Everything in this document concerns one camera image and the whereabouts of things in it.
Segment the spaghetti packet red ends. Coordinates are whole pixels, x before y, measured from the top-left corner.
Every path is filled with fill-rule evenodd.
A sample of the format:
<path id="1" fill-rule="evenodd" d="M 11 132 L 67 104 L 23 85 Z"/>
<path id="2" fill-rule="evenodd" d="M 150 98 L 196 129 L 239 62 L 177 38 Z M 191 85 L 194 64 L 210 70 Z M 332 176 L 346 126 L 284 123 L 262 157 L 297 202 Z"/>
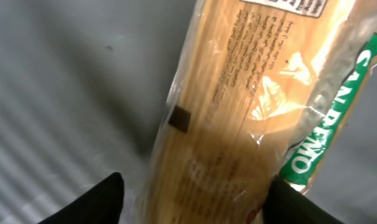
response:
<path id="1" fill-rule="evenodd" d="M 377 0 L 197 1 L 134 221 L 257 223 L 376 30 Z"/>

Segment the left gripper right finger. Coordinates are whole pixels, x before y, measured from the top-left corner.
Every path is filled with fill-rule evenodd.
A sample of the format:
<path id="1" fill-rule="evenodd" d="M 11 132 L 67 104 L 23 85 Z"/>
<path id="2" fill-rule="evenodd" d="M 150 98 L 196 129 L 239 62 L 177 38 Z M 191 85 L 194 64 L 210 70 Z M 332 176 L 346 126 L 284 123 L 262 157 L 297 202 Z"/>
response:
<path id="1" fill-rule="evenodd" d="M 263 204 L 265 224 L 343 224 L 275 176 Z"/>

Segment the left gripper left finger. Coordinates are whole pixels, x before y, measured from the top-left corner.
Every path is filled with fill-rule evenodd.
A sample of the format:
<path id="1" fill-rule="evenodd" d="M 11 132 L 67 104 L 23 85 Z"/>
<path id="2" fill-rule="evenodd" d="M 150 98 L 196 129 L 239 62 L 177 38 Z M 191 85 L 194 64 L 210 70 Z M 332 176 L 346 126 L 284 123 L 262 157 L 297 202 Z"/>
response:
<path id="1" fill-rule="evenodd" d="M 123 176 L 114 172 L 40 224 L 118 224 L 123 203 Z"/>

